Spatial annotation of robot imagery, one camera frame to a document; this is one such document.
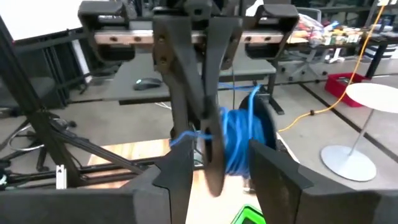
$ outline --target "wooden tabletop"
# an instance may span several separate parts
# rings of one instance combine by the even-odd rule
[[[104,148],[123,156],[126,159],[143,159],[163,156],[170,151],[168,139],[117,144],[113,146],[105,146]],[[92,155],[88,165],[104,163],[108,163],[108,161],[96,155]],[[121,172],[126,172],[126,170],[102,172],[97,175],[117,174]],[[90,188],[118,188],[126,182],[127,181],[120,181],[100,184],[90,186]],[[203,171],[195,171],[193,173],[193,184],[188,206],[187,223],[231,223],[239,210],[245,204],[250,204],[260,209],[257,197],[243,192],[242,177],[227,176],[225,178],[222,194],[219,197],[213,197],[208,191]]]

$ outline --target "computer mouse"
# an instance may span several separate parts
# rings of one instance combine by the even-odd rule
[[[150,88],[157,88],[160,87],[162,84],[162,80],[158,78],[141,78],[136,81],[134,84],[133,89],[140,91],[140,90],[147,90]]]

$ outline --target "white round table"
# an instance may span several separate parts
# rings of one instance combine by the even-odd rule
[[[354,83],[347,86],[346,94],[372,110],[353,147],[327,146],[321,151],[321,159],[330,170],[346,179],[369,181],[376,176],[376,166],[357,151],[356,146],[365,134],[374,110],[398,113],[398,89],[375,83]]]

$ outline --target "red box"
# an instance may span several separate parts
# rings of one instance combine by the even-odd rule
[[[342,96],[342,94],[344,93],[344,91],[346,90],[347,85],[345,83],[339,81],[339,79],[342,79],[342,78],[350,79],[352,75],[353,75],[352,73],[339,73],[339,74],[329,75],[328,80],[326,81],[325,90],[328,91],[329,93],[331,93],[333,96],[340,98]],[[354,78],[353,78],[353,83],[360,83],[363,80],[367,80],[367,78],[363,77],[362,75],[355,74]],[[343,97],[342,101],[350,107],[362,106],[361,104],[352,100],[347,95],[345,95]]]

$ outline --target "green object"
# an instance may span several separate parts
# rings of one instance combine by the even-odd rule
[[[231,224],[266,224],[266,221],[260,210],[251,205],[245,205]]]

